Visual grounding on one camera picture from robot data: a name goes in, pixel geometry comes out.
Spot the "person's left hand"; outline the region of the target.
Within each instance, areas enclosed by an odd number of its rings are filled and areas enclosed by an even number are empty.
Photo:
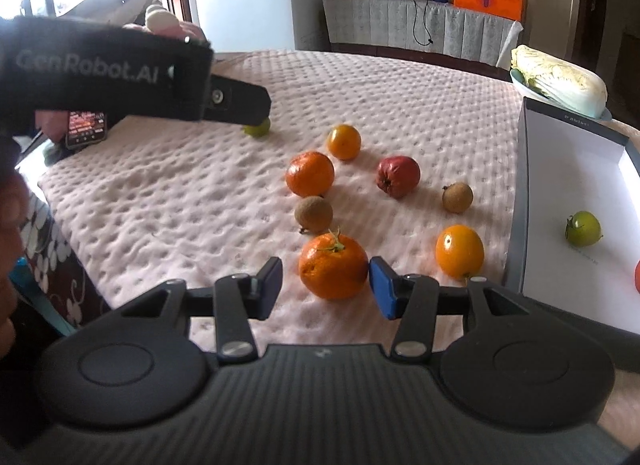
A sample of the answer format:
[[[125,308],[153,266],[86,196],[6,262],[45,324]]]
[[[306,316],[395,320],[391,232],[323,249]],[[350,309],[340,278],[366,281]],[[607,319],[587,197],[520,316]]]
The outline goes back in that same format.
[[[22,257],[24,247],[21,226],[26,220],[28,190],[23,177],[13,170],[1,182],[0,231],[0,355],[8,354],[15,341],[11,315],[17,306],[17,295],[10,273]]]

